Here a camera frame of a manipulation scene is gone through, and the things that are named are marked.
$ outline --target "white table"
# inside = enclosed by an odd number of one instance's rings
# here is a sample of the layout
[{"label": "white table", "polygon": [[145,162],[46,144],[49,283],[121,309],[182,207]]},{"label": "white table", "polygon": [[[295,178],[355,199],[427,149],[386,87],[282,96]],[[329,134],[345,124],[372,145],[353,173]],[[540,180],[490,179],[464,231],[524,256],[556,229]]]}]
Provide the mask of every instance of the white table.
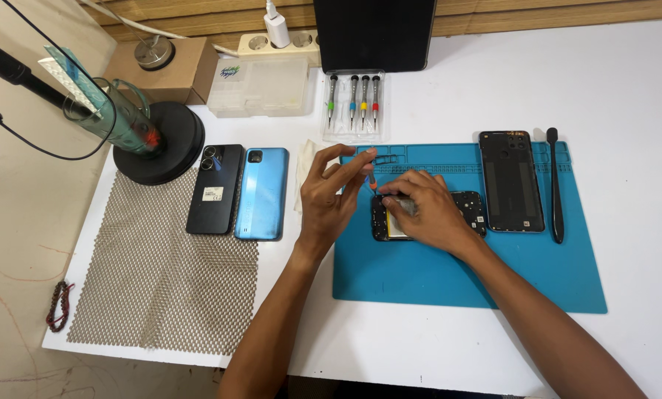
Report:
[{"label": "white table", "polygon": [[[313,113],[216,119],[194,106],[206,144],[283,146],[291,153],[284,237],[259,246],[255,311],[299,234],[292,210],[298,146],[318,141],[323,74],[310,75]],[[522,129],[570,146],[609,313],[572,314],[651,398],[662,398],[662,21],[433,38],[421,72],[392,74],[390,143],[476,141]],[[109,154],[67,280],[76,309],[115,166]],[[553,398],[501,312],[334,300],[332,252],[304,308],[289,373],[373,383]],[[66,341],[43,347],[222,366],[229,357]]]}]

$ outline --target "brown mesh mat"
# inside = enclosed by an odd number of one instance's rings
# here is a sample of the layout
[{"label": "brown mesh mat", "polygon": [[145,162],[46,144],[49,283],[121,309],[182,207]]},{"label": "brown mesh mat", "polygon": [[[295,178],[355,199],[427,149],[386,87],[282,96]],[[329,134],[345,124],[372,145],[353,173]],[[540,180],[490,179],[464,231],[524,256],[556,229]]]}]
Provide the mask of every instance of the brown mesh mat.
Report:
[{"label": "brown mesh mat", "polygon": [[232,354],[251,321],[257,242],[185,232],[196,177],[144,186],[116,173],[69,342]]}]

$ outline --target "green glass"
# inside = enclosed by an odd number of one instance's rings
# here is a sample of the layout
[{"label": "green glass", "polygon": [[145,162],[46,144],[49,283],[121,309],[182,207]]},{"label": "green glass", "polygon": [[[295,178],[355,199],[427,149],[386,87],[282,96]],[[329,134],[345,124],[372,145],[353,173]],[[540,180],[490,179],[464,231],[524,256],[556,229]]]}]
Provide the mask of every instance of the green glass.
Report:
[{"label": "green glass", "polygon": [[[164,149],[166,140],[149,120],[149,102],[143,93],[136,86],[120,79],[114,79],[111,83],[102,77],[93,79],[116,105],[116,123],[107,141],[145,158],[157,156]],[[140,98],[142,104],[140,109],[117,89],[119,85],[129,87]],[[112,103],[109,101],[105,101],[95,112],[91,112],[70,93],[62,105],[62,113],[71,122],[77,123],[102,139],[112,128],[113,111]]]}]

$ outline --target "hand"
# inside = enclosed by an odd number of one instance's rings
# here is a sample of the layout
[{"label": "hand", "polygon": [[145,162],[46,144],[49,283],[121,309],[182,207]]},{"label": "hand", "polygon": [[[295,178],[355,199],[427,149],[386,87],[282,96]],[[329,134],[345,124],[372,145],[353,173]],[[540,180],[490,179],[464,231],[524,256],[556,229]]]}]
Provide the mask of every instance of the hand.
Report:
[{"label": "hand", "polygon": [[433,177],[426,170],[408,170],[378,191],[393,195],[402,192],[415,201],[417,213],[410,216],[396,200],[383,198],[385,207],[413,239],[461,260],[466,260],[477,244],[483,245],[483,240],[464,221],[441,175]]},{"label": "hand", "polygon": [[[319,261],[331,248],[356,211],[358,190],[373,169],[370,162],[378,150],[368,149],[341,166],[326,164],[338,156],[352,156],[353,147],[336,144],[320,150],[314,157],[309,175],[301,186],[302,222],[297,243]],[[336,192],[346,186],[343,194]]]}]

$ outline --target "plastic screwdriver case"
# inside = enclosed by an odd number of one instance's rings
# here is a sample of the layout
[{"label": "plastic screwdriver case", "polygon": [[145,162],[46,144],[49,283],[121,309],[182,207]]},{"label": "plastic screwdriver case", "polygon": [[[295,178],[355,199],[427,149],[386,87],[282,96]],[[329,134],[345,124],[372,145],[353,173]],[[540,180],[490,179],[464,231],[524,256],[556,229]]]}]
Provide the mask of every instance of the plastic screwdriver case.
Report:
[{"label": "plastic screwdriver case", "polygon": [[[333,114],[329,126],[329,102],[332,76],[336,76],[336,88],[333,99]],[[352,77],[358,76],[356,84],[355,115],[351,127]],[[368,77],[366,92],[366,117],[363,120],[363,77]],[[373,77],[378,81],[378,120],[373,121]],[[379,144],[388,140],[385,126],[387,104],[383,101],[388,81],[388,75],[382,69],[343,69],[326,73],[321,117],[321,140],[348,144]]]},{"label": "plastic screwdriver case", "polygon": [[308,82],[305,56],[220,59],[207,107],[218,118],[301,116]]}]

